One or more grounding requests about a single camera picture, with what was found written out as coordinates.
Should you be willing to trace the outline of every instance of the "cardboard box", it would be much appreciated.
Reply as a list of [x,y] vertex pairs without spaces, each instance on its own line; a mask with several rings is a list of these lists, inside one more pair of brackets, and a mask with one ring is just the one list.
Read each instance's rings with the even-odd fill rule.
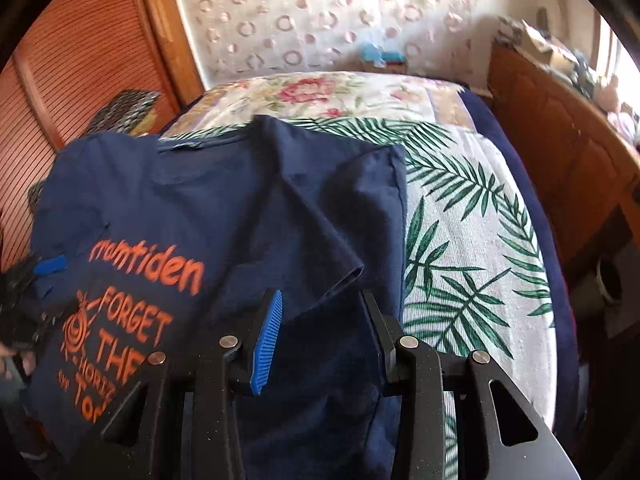
[[558,40],[552,38],[545,40],[542,35],[533,27],[525,25],[524,34],[520,49],[529,54],[538,63],[548,65],[549,68],[556,70],[561,74],[570,76],[576,66],[578,60],[569,52]]
[[406,63],[386,63],[385,66],[376,66],[372,61],[363,61],[362,71],[377,74],[402,74],[407,71]]

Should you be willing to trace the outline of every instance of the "human hand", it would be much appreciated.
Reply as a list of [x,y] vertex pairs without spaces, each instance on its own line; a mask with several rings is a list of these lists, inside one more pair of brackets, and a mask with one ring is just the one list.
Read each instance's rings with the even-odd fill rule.
[[[6,369],[4,358],[15,356],[17,353],[17,350],[7,348],[0,343],[0,380],[5,379],[7,381],[11,381],[13,379],[11,372]],[[24,368],[24,373],[31,375],[36,368],[36,354],[30,350],[21,351],[20,357],[22,357],[22,368]]]

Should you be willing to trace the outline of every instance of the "navy blue t-shirt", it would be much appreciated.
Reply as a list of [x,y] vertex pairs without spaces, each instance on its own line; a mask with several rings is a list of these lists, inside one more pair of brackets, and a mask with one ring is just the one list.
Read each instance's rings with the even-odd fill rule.
[[370,383],[356,294],[399,315],[405,209],[401,146],[267,116],[204,141],[76,140],[47,179],[32,248],[69,261],[45,306],[79,309],[40,354],[31,408],[71,456],[147,355],[190,351],[275,287],[270,380],[238,402],[248,477],[388,476],[398,405]]

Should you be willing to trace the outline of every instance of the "patterned pillow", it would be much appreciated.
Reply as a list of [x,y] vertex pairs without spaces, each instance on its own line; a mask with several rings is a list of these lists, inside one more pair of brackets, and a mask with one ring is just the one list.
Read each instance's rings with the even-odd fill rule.
[[44,187],[44,181],[37,181],[35,184],[31,184],[29,190],[27,191],[27,202],[29,204],[29,211],[31,211],[32,215],[36,214],[36,207],[38,205],[38,200],[40,200],[40,194],[42,193],[42,188]]
[[138,136],[147,133],[156,120],[154,104],[159,92],[123,90],[91,119],[83,135],[114,130]]

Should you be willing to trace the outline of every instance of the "wooden furniture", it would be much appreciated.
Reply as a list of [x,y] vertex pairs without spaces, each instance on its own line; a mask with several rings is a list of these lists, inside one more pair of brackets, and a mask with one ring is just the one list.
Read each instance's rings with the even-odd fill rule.
[[175,0],[143,0],[148,19],[171,75],[178,100],[185,106],[204,92]]
[[565,273],[587,270],[620,210],[640,244],[640,156],[588,99],[516,50],[494,43],[493,112],[536,187]]
[[143,0],[53,0],[0,73],[5,270],[28,252],[29,186],[124,89],[156,90],[158,131],[179,111]]

